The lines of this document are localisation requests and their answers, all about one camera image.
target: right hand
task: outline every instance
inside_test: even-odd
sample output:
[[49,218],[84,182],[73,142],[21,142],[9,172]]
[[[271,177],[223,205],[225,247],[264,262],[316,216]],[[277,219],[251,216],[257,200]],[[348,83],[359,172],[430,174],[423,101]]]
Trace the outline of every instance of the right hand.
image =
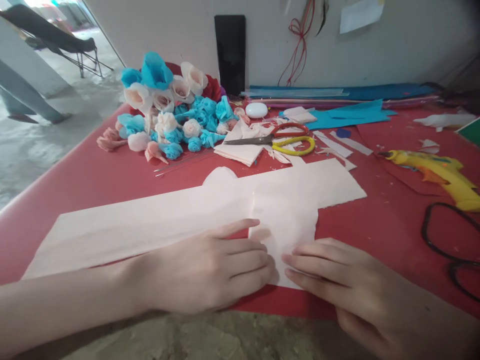
[[226,239],[259,224],[243,219],[131,259],[127,278],[136,301],[145,310],[198,314],[260,290],[275,271],[267,248]]

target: yellow glue gun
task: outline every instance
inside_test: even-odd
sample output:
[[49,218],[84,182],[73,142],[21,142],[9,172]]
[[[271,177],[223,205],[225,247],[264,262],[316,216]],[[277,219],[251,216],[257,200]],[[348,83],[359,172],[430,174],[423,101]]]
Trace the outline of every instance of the yellow glue gun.
[[423,181],[440,184],[455,200],[456,207],[465,212],[480,212],[480,196],[459,170],[464,166],[451,157],[441,157],[425,152],[391,150],[380,152],[387,160],[401,166],[416,168],[423,173]]

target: table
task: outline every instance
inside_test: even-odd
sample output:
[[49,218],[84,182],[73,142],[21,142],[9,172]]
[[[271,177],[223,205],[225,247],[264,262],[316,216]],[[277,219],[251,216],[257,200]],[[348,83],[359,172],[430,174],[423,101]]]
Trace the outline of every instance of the table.
[[[214,155],[188,166],[179,166],[160,178],[154,177],[153,169],[159,165],[148,164],[143,153],[132,152],[127,146],[107,153],[96,144],[97,137],[104,129],[113,127],[117,116],[127,111],[126,105],[120,107],[103,126],[1,212],[0,284],[21,278],[36,249],[62,213],[200,186],[206,176],[219,166],[229,167],[238,177],[288,166],[273,160],[265,152],[251,168]],[[407,122],[431,113],[431,109],[401,110],[399,116],[390,123],[391,126],[405,127]],[[425,128],[423,131],[435,141],[434,129]],[[457,135],[451,133],[442,136]],[[362,141],[355,128],[352,129],[352,139]],[[464,158],[464,147],[468,149],[468,154],[473,151],[477,158]],[[460,148],[449,148],[451,153],[446,155],[464,162],[466,166],[463,173],[474,183],[480,184],[477,170],[479,153],[469,147],[465,142]],[[311,153],[304,159],[313,162],[326,158],[325,154]],[[480,305],[454,287],[446,275],[448,261],[431,251],[420,235],[427,205],[437,201],[452,203],[451,199],[448,196],[433,197],[416,193],[386,172],[380,160],[373,155],[365,156],[355,151],[349,160],[358,166],[351,173],[368,196],[320,209],[316,237],[333,237],[363,249],[412,282],[480,318]],[[478,214],[472,216],[480,220]],[[462,224],[458,219],[442,213],[437,223],[446,246],[458,248],[460,253],[480,253],[478,242],[472,245],[469,240],[469,248],[459,244],[459,234],[465,234],[469,239],[473,237],[473,241],[478,240],[478,234],[468,233],[467,230],[459,233]],[[478,277],[467,274],[465,279],[470,284],[469,289],[474,287],[475,291],[479,290],[480,282],[475,281]],[[324,301],[304,291],[271,285],[244,298],[233,309],[306,318],[335,317],[333,307]]]

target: chair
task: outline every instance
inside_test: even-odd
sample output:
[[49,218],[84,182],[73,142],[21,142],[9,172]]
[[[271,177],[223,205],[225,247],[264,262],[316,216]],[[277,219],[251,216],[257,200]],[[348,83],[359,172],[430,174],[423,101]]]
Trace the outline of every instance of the chair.
[[[22,4],[14,5],[3,11],[2,16],[18,28],[42,41],[53,53],[78,66],[81,78],[84,78],[84,70],[103,78],[101,65],[113,70],[99,61],[97,46],[93,38],[87,40],[76,38],[52,25],[31,8]],[[62,50],[70,54],[76,54],[76,60],[66,56]],[[94,52],[95,57],[87,54],[90,52]],[[95,64],[95,68],[84,64],[84,56]]]

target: red paper flower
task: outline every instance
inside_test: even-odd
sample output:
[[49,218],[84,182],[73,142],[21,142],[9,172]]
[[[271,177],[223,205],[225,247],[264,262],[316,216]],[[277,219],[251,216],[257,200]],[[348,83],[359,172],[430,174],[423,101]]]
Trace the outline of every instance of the red paper flower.
[[201,94],[204,98],[210,98],[215,102],[219,102],[222,98],[222,91],[220,90],[219,81],[210,75],[206,76],[208,78],[208,85],[203,89]]

